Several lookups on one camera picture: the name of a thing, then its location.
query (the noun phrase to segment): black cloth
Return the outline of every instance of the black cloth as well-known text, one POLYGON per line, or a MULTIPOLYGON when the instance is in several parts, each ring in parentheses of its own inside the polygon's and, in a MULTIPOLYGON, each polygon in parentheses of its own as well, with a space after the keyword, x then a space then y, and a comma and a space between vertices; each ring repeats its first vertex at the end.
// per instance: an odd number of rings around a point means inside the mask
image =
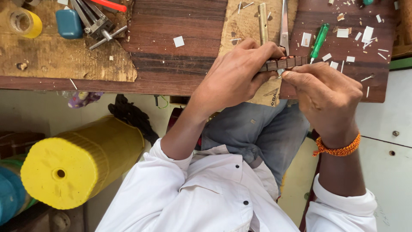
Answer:
POLYGON ((133 102, 128 103, 127 98, 123 94, 118 94, 116 96, 115 104, 109 104, 108 108, 110 113, 116 118, 139 128, 143 137, 149 141, 152 146, 159 138, 157 133, 154 132, 150 126, 149 116, 138 107, 134 106, 133 102))

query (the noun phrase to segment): shirt sleeve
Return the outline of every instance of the shirt sleeve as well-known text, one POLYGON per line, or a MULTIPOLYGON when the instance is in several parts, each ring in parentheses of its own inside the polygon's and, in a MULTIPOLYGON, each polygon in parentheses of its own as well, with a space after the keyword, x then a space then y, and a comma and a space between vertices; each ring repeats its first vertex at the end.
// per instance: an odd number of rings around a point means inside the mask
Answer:
POLYGON ((343 197, 327 191, 315 177, 313 190, 318 197, 306 213, 308 232, 376 232, 373 215, 377 207, 374 194, 343 197))
POLYGON ((184 160, 170 159, 162 151, 160 140, 144 153, 145 161, 129 171, 96 232, 143 231, 178 195, 193 154, 184 160))

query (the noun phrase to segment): blue jeans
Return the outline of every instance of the blue jeans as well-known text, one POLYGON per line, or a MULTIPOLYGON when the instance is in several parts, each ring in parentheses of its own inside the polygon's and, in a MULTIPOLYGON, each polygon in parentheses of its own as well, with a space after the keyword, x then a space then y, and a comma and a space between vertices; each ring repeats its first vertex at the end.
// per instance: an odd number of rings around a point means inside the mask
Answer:
POLYGON ((201 150, 225 144, 250 164, 260 156, 272 171, 279 189, 282 177, 306 137, 309 122, 299 104, 277 107, 243 102, 225 108, 209 121, 202 132, 201 150))

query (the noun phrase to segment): hand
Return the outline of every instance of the hand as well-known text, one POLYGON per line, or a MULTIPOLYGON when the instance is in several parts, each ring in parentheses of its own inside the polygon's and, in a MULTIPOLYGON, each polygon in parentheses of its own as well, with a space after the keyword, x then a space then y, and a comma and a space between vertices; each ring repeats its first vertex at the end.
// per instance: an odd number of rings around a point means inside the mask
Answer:
POLYGON ((296 89, 299 108, 329 149, 348 146, 358 135, 355 109, 362 85, 324 62, 282 73, 296 89))
POLYGON ((275 71, 256 73, 270 57, 284 56, 282 49, 273 42, 259 47, 253 39, 245 39, 223 57, 216 58, 190 103, 197 105, 203 117, 208 117, 217 110, 252 99, 263 83, 271 76, 278 76, 275 71))

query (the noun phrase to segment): small screwdriver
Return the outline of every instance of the small screwdriver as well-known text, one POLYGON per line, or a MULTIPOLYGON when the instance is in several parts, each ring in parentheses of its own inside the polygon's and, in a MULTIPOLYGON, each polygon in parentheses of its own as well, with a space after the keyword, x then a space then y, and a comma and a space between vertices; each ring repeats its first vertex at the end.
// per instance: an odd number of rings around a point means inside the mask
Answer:
POLYGON ((323 42, 325 41, 326 34, 328 33, 329 30, 329 24, 322 24, 321 29, 319 31, 318 37, 316 37, 316 42, 315 46, 313 48, 313 51, 310 54, 310 63, 314 61, 315 58, 318 57, 319 55, 319 50, 322 47, 323 42))

